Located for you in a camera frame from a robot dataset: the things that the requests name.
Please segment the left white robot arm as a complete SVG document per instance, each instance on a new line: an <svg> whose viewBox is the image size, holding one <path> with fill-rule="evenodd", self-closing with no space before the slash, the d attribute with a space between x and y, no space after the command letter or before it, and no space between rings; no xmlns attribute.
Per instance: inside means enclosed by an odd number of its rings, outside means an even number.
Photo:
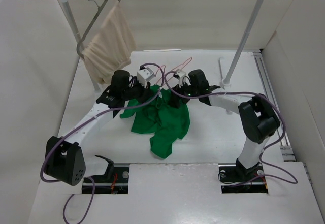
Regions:
<svg viewBox="0 0 325 224"><path fill-rule="evenodd" d="M124 109L126 101L136 99L140 104L148 101L153 96L149 81L154 76L146 67L140 67L135 76L125 70L115 71L111 84L90 111L64 136L48 140L41 174L51 176L52 182L71 186L86 177L109 181L113 177L113 162L98 154L85 159L82 148L92 143L100 129Z"/></svg>

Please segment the pink wire hanger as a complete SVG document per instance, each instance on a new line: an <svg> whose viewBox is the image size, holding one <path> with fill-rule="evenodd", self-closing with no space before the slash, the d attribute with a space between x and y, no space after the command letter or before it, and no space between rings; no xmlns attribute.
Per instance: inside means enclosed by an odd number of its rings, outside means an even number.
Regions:
<svg viewBox="0 0 325 224"><path fill-rule="evenodd" d="M175 66L175 67L172 68L171 70L172 70L172 71L175 71L175 70L177 70L177 69L183 69L183 68L186 67L189 63L191 63L192 59L193 59L192 57L188 58L188 59L185 60L183 63L180 63L179 65ZM156 73L155 73L156 75L157 75L159 69L162 69L162 70L165 72L165 71L166 71L166 65L162 65L162 66L160 66L160 67L158 68L158 70L156 71Z"/></svg>

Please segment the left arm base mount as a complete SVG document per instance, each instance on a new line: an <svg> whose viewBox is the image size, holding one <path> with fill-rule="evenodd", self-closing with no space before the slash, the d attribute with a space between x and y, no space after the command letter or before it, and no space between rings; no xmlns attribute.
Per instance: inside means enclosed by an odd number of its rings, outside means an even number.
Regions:
<svg viewBox="0 0 325 224"><path fill-rule="evenodd" d="M95 194L127 194L130 164L115 164L111 175L92 176L95 182Z"/></svg>

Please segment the green t shirt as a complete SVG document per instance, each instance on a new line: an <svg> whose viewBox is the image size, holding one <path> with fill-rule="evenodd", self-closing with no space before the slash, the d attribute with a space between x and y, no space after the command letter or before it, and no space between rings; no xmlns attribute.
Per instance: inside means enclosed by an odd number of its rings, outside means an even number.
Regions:
<svg viewBox="0 0 325 224"><path fill-rule="evenodd" d="M137 134L153 134L150 138L150 150L159 158L165 159L172 154L173 143L183 139L190 126L190 115L187 105L174 108L168 104L171 92L160 89L158 85L151 86L154 93L160 92L150 104L125 110L121 119L135 116L131 132Z"/></svg>

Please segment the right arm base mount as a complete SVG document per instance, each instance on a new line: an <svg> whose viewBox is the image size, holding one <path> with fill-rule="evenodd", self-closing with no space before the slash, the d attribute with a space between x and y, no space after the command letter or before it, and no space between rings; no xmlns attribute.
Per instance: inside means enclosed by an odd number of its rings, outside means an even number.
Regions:
<svg viewBox="0 0 325 224"><path fill-rule="evenodd" d="M223 194L268 193L265 178L257 178L264 174L261 164L246 175L240 172L236 164L219 164L218 169L217 177Z"/></svg>

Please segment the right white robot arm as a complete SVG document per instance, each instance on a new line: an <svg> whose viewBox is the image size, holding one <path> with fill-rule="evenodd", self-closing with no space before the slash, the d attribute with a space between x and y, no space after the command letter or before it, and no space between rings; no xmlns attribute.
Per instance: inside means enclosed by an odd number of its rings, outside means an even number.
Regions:
<svg viewBox="0 0 325 224"><path fill-rule="evenodd" d="M178 79L178 84L170 89L171 107L180 108L189 100L198 99L203 104L240 116L246 141L236 160L235 174L240 180L251 177L266 142L280 127L280 120L270 102L262 94L228 92L218 85L210 85L200 69L189 73L176 70L170 74Z"/></svg>

